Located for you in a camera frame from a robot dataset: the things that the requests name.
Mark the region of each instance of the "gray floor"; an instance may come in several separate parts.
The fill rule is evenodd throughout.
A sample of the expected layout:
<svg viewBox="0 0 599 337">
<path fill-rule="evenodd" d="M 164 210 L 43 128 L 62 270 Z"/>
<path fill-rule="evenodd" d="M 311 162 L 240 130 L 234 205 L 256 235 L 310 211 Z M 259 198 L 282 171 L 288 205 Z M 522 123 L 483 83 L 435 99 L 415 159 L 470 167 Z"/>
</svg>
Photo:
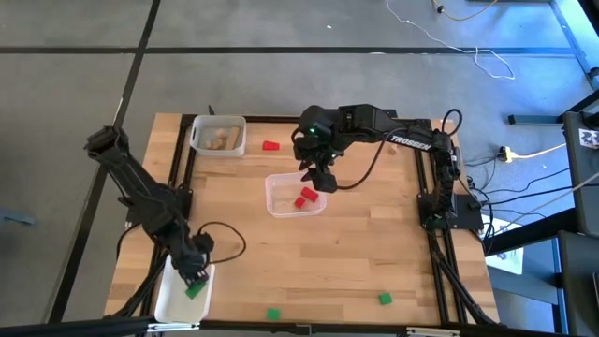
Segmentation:
<svg viewBox="0 0 599 337">
<path fill-rule="evenodd" d="M 389 1 L 400 16 L 450 44 L 568 46 L 546 4 L 499 5 L 475 20 L 451 22 L 426 1 Z M 0 3 L 0 46 L 136 46 L 150 4 L 5 1 Z M 483 5 L 447 0 L 446 6 L 460 15 Z M 150 45 L 437 46 L 415 27 L 395 21 L 383 0 L 165 1 Z M 35 227 L 0 225 L 0 326 L 37 323 L 47 313 L 95 171 L 82 146 L 88 135 L 111 123 L 131 60 L 126 55 L 0 55 L 0 154 L 5 159 L 0 205 L 38 220 Z M 459 108 L 465 118 L 460 142 L 466 159 L 487 156 L 501 145 L 526 154 L 562 143 L 559 128 L 509 127 L 505 118 L 510 113 L 561 113 L 589 94 L 577 60 L 506 60 L 516 73 L 514 81 L 490 78 L 468 55 L 148 55 L 124 127 L 133 153 L 142 157 L 157 112 L 206 113 L 212 104 L 222 114 L 297 115 L 311 104 L 368 102 L 397 109 L 405 117 L 441 118 Z M 481 63 L 494 72 L 505 71 L 493 58 L 484 56 Z M 489 188 L 521 187 L 567 165 L 564 149 L 501 164 Z M 485 169 L 468 173 L 482 183 Z M 531 190 L 569 183 L 564 174 Z M 548 198 L 506 208 L 528 211 Z M 125 214 L 115 199 L 115 188 L 107 183 L 66 311 L 68 320 L 102 315 Z M 542 212 L 572 203 L 566 198 Z M 515 218 L 508 212 L 501 217 Z"/>
</svg>

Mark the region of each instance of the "wooden table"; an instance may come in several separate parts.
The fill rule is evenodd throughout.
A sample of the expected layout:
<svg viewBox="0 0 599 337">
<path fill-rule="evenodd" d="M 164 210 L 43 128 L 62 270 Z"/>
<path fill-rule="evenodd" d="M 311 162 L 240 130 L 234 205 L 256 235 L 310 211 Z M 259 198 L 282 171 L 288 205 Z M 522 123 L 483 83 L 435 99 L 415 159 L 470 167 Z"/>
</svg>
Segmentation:
<svg viewBox="0 0 599 337">
<path fill-rule="evenodd" d="M 158 182 L 167 181 L 180 120 L 180 114 L 155 116 L 143 167 Z M 439 127 L 438 121 L 432 126 Z M 190 228 L 223 221 L 247 240 L 242 257 L 217 266 L 208 319 L 263 322 L 267 308 L 276 307 L 287 322 L 438 325 L 431 257 L 417 215 L 414 150 L 384 149 L 370 178 L 354 190 L 327 195 L 321 215 L 276 219 L 266 210 L 264 180 L 298 170 L 290 141 L 295 127 L 249 123 L 243 157 L 196 157 Z M 280 142 L 281 151 L 262 151 L 266 139 Z M 339 184 L 359 179 L 377 146 L 352 145 L 332 168 Z M 213 258 L 239 251 L 239 239 L 226 228 L 209 232 L 216 241 Z M 467 231 L 452 234 L 461 280 L 498 321 L 480 242 Z M 152 250 L 141 228 L 125 238 L 106 314 L 120 309 L 139 286 Z M 450 318 L 457 321 L 447 281 L 445 291 Z M 392 304 L 379 303 L 384 292 L 392 295 Z"/>
</svg>

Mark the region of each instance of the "green block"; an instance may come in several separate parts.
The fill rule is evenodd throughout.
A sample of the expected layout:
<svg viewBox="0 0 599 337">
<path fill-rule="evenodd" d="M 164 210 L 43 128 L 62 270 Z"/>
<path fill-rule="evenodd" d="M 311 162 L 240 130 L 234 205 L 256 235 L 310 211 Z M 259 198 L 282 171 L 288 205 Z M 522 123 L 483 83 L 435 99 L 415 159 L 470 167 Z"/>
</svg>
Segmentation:
<svg viewBox="0 0 599 337">
<path fill-rule="evenodd" d="M 378 300 L 381 301 L 382 305 L 391 304 L 393 302 L 393 298 L 391 298 L 391 294 L 384 293 L 378 296 Z"/>
<path fill-rule="evenodd" d="M 278 321 L 281 319 L 281 309 L 268 308 L 266 310 L 266 318 L 269 320 Z"/>
<path fill-rule="evenodd" d="M 206 283 L 204 282 L 201 285 L 192 286 L 190 288 L 187 288 L 187 290 L 185 290 L 185 295 L 187 295 L 188 298 L 193 300 L 197 296 L 197 294 L 199 294 L 199 292 L 202 291 L 202 289 L 204 288 L 205 285 L 206 285 Z"/>
</svg>

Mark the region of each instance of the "metal stand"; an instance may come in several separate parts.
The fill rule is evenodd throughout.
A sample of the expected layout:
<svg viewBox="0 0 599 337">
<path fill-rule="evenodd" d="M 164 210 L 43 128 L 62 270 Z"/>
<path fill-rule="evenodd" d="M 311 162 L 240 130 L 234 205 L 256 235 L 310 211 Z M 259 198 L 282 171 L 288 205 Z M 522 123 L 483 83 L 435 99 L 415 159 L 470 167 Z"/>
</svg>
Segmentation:
<svg viewBox="0 0 599 337">
<path fill-rule="evenodd" d="M 599 90 L 588 95 L 566 112 L 581 112 L 597 101 L 599 101 Z M 560 125 L 563 123 L 563 114 L 559 116 L 509 115 L 507 121 L 511 125 Z"/>
</svg>

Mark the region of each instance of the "red block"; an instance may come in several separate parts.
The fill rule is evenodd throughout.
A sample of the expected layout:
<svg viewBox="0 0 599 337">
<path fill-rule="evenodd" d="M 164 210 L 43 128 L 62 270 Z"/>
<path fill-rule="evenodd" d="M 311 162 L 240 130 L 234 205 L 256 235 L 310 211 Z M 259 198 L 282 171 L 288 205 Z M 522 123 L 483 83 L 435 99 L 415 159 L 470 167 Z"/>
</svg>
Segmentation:
<svg viewBox="0 0 599 337">
<path fill-rule="evenodd" d="M 301 209 L 301 207 L 303 206 L 303 204 L 306 203 L 306 199 L 302 198 L 302 197 L 298 197 L 296 199 L 296 207 Z"/>
<path fill-rule="evenodd" d="M 262 143 L 262 150 L 279 150 L 281 146 L 278 142 L 264 140 Z"/>
<path fill-rule="evenodd" d="M 308 187 L 304 187 L 301 190 L 301 194 L 308 198 L 311 202 L 315 202 L 318 199 L 318 193 L 316 193 Z"/>
</svg>

